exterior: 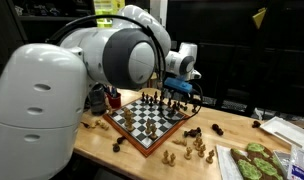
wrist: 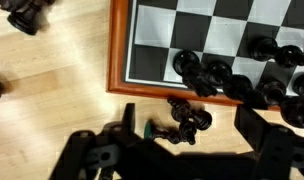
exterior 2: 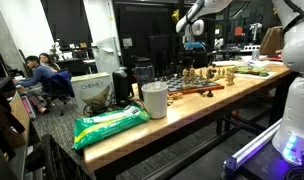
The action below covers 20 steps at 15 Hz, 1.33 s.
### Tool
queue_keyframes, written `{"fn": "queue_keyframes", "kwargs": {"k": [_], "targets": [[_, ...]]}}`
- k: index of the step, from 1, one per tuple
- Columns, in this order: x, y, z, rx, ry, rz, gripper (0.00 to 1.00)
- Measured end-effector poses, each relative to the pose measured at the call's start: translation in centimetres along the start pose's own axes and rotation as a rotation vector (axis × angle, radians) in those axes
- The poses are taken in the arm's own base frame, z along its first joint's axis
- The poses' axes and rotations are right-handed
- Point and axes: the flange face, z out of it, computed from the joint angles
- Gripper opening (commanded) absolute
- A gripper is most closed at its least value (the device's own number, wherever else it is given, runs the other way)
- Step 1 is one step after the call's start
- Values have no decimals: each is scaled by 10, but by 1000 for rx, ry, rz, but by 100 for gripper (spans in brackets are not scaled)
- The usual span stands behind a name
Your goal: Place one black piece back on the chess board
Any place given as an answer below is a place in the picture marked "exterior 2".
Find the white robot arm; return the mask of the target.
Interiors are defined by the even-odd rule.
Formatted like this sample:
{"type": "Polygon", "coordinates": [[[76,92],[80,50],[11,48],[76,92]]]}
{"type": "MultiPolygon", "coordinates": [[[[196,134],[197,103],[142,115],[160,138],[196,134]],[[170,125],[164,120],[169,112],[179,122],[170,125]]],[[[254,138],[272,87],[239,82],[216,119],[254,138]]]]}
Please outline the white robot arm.
{"type": "Polygon", "coordinates": [[[291,164],[304,165],[304,0],[271,0],[283,29],[282,62],[298,76],[289,86],[272,145],[291,164]]]}

